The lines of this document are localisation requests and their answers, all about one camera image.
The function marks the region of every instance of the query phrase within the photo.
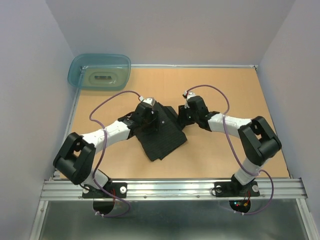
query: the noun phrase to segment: teal plastic container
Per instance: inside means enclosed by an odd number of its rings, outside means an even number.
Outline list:
[[[88,90],[119,91],[129,80],[131,61],[125,55],[87,53],[71,63],[68,82]]]

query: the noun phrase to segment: dark gray floor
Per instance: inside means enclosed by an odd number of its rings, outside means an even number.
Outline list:
[[[252,210],[266,204],[252,201]],[[304,240],[294,199],[273,200],[265,211],[241,216],[223,201],[145,201],[132,203],[126,217],[94,215],[92,202],[49,203],[42,240]]]

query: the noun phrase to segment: gray wall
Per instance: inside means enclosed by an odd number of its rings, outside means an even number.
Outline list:
[[[46,0],[75,56],[258,64],[295,0]]]
[[[320,229],[320,1],[296,0],[258,77],[289,171],[302,177]]]
[[[74,90],[73,54],[44,0],[0,3],[0,239],[29,239]]]

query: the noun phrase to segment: black cloth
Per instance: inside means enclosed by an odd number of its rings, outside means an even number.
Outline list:
[[[136,135],[145,154],[152,162],[157,159],[162,160],[187,141],[182,127],[177,122],[178,115],[171,106],[163,106],[156,102],[154,109],[159,113],[158,131],[140,132]]]

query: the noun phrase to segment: tan table surface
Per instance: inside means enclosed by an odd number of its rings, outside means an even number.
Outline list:
[[[272,125],[256,71],[251,68],[133,68],[125,90],[154,97],[164,106],[185,103],[182,94],[195,85],[210,84],[222,90],[230,101],[229,116],[254,118],[263,116]],[[227,104],[217,91],[201,87],[194,90],[205,100],[209,111],[224,112]],[[72,132],[85,134],[100,126],[89,120],[90,112],[115,92],[82,90],[72,125]],[[105,126],[133,111],[138,104],[136,95],[122,94],[102,106],[94,115]],[[163,160],[151,162],[136,137],[107,148],[100,170],[111,178],[230,178],[239,166],[224,133],[208,132],[196,124],[184,130],[187,142]],[[231,137],[241,160],[245,154],[241,141]],[[94,166],[100,153],[95,156]],[[264,167],[272,177],[288,177],[282,152],[278,152]]]

